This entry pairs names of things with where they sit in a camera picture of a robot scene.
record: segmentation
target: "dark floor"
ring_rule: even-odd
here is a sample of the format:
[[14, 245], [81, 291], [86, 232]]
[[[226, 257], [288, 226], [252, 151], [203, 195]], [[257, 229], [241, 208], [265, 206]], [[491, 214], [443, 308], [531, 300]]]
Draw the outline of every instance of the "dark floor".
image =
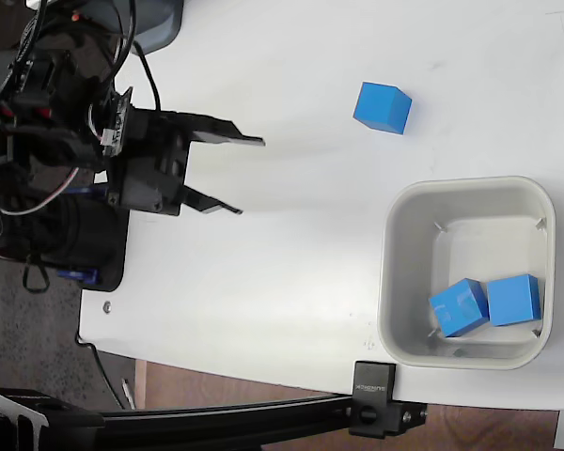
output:
[[[0, 0], [0, 49], [18, 41], [30, 15], [23, 0], [15, 7]], [[62, 174], [42, 174], [41, 184], [54, 188]], [[80, 407], [115, 410], [91, 351], [73, 342], [81, 290], [52, 277], [48, 293], [31, 295], [22, 288], [22, 272], [21, 265], [0, 261], [0, 386], [33, 388]], [[121, 378], [133, 386], [133, 360], [102, 357], [117, 388]]]

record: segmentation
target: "black bracket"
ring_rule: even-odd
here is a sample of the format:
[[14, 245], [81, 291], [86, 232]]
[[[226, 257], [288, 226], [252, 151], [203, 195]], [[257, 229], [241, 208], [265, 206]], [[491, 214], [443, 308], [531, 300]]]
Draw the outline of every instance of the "black bracket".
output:
[[426, 423], [427, 405], [393, 401], [396, 366], [356, 362], [349, 433], [383, 439]]
[[0, 389], [0, 449], [229, 451], [344, 428], [383, 439], [426, 422], [426, 404], [392, 400], [395, 369], [357, 362], [352, 397], [174, 411], [89, 412], [33, 390]]
[[85, 411], [34, 390], [0, 388], [0, 415], [14, 433], [0, 437], [0, 449], [18, 451], [88, 451], [96, 431], [104, 428], [99, 413]]

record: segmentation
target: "white tabletop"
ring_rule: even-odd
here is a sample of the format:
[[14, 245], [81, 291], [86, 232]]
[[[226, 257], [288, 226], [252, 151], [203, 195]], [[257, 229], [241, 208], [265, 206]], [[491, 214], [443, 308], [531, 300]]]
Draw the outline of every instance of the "white tabletop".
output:
[[[564, 409], [564, 1], [187, 0], [180, 35], [149, 63], [164, 109], [231, 119], [267, 147], [193, 145], [188, 184], [245, 214], [134, 212], [121, 286], [84, 292], [83, 338], [350, 393], [356, 360], [392, 361], [376, 317], [399, 190], [523, 175], [556, 207], [545, 350], [512, 371], [401, 366], [395, 398]], [[405, 135], [352, 118], [364, 81], [412, 97]], [[153, 105], [136, 57], [117, 84]]]

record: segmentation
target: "black cable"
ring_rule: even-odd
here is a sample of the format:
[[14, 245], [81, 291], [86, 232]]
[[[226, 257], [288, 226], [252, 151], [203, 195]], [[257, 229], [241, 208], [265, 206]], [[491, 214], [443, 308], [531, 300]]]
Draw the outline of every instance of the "black cable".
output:
[[42, 28], [44, 18], [46, 16], [47, 7], [48, 0], [40, 0], [38, 12], [34, 16], [34, 19], [32, 19], [25, 27], [23, 36], [21, 38], [21, 47], [19, 48], [19, 52], [17, 53], [17, 56], [12, 63], [12, 67], [10, 68], [10, 72], [8, 73], [7, 78], [0, 85], [0, 100], [2, 99], [2, 96], [4, 95], [4, 92], [10, 85], [10, 83], [19, 75], [22, 65], [27, 62], [27, 58], [36, 45], [39, 32]]
[[[113, 11], [117, 15], [117, 23], [119, 25], [119, 32], [121, 33], [121, 36], [123, 36], [123, 23], [121, 22], [121, 14], [119, 14], [119, 9], [117, 8], [117, 5], [115, 4], [114, 0], [111, 0], [109, 2], [109, 5], [111, 6]], [[147, 78], [149, 79], [150, 89], [152, 89], [152, 95], [154, 97], [154, 109], [156, 111], [160, 112], [161, 111], [161, 96], [159, 95], [159, 89], [157, 88], [157, 84], [155, 83], [154, 78], [152, 77], [152, 72], [150, 72], [150, 67], [149, 67], [149, 62], [147, 61], [147, 57], [144, 53], [144, 50], [142, 49], [142, 46], [140, 45], [140, 43], [137, 40], [135, 40], [133, 42], [133, 47], [135, 48], [135, 52], [138, 54], [138, 57], [140, 58], [140, 61], [142, 62], [142, 67], [144, 68], [144, 72], [146, 73]]]
[[[80, 319], [79, 320], [81, 320], [81, 312], [82, 312], [81, 304], [80, 304], [79, 310], [80, 310]], [[92, 355], [94, 356], [94, 361], [96, 362], [96, 366], [98, 367], [99, 371], [101, 372], [102, 379], [104, 380], [104, 383], [106, 384], [107, 388], [109, 389], [111, 396], [113, 397], [113, 399], [115, 400], [115, 402], [117, 403], [119, 408], [122, 409], [122, 410], [125, 410], [125, 407], [123, 406], [123, 403], [121, 402], [121, 399], [119, 398], [119, 395], [115, 391], [113, 384], [111, 383], [108, 376], [106, 375], [106, 371], [104, 370], [104, 366], [102, 366], [101, 356], [99, 355], [98, 350], [96, 349], [96, 346], [94, 346], [93, 343], [87, 343], [87, 342], [84, 342], [84, 341], [80, 341], [81, 339], [82, 339], [82, 337], [79, 336], [79, 323], [78, 323], [77, 332], [75, 333], [75, 345], [79, 346], [80, 348], [90, 348], [92, 350]]]
[[136, 53], [140, 57], [140, 61], [142, 61], [142, 66], [144, 67], [144, 72], [147, 73], [147, 77], [150, 83], [150, 89], [152, 89], [152, 95], [154, 96], [154, 109], [156, 111], [161, 111], [161, 97], [159, 96], [159, 89], [157, 88], [157, 84], [154, 83], [154, 78], [152, 78], [152, 73], [150, 72], [149, 62], [147, 61], [146, 56], [144, 55], [144, 51], [142, 50], [142, 46], [137, 42], [133, 42], [133, 47], [135, 48]]
[[101, 81], [97, 89], [97, 96], [100, 96], [104, 91], [106, 91], [110, 86], [111, 83], [115, 80], [115, 76], [118, 74], [119, 70], [123, 66], [126, 58], [130, 54], [132, 50], [133, 42], [135, 40], [135, 30], [136, 30], [137, 20], [136, 20], [136, 8], [135, 8], [135, 0], [130, 0], [130, 28], [128, 30], [128, 34], [125, 38], [125, 43], [123, 44], [123, 48], [117, 57], [117, 61], [109, 71], [108, 75]]

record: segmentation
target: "blue block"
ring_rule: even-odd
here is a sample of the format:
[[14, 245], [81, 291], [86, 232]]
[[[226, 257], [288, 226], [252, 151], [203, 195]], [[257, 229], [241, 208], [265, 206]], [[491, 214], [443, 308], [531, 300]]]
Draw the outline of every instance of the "blue block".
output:
[[532, 275], [494, 280], [487, 284], [493, 326], [541, 319], [539, 283]]
[[363, 83], [353, 117], [371, 129], [403, 134], [411, 106], [397, 87]]
[[431, 297], [431, 306], [445, 336], [460, 336], [489, 320], [487, 297], [480, 282], [463, 279]]

